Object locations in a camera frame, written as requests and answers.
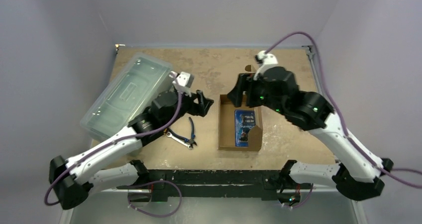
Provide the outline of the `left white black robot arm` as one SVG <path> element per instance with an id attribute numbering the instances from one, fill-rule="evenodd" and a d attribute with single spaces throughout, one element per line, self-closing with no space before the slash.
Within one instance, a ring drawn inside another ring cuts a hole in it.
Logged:
<path id="1" fill-rule="evenodd" d="M 106 141 L 73 157 L 53 158 L 45 205 L 60 205 L 68 210 L 105 189 L 150 186 L 149 171 L 142 161 L 131 160 L 110 169 L 108 165 L 160 138 L 165 129 L 185 114 L 206 116 L 213 103 L 200 90 L 191 96 L 177 91 L 160 93 L 150 106 Z"/>

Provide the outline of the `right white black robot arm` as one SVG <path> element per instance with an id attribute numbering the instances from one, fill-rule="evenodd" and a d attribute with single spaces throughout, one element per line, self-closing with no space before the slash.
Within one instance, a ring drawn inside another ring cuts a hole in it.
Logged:
<path id="1" fill-rule="evenodd" d="M 370 153 L 360 142 L 342 130 L 339 114 L 316 92 L 299 88 L 295 75 L 283 67 L 259 73 L 241 73 L 228 99 L 235 107 L 265 106 L 283 115 L 292 125 L 321 141 L 338 159 L 332 165 L 307 164 L 289 160 L 279 173 L 278 183 L 290 188 L 295 184 L 318 184 L 336 188 L 345 197 L 363 201 L 381 195 L 384 171 L 393 161 Z"/>

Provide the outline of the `brown cardboard express box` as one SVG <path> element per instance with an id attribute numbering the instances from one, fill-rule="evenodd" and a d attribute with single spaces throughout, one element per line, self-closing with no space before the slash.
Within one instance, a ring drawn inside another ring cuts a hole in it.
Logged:
<path id="1" fill-rule="evenodd" d="M 263 121 L 260 107 L 246 106 L 243 95 L 236 108 L 227 94 L 219 96 L 218 150 L 258 152 L 262 148 Z"/>

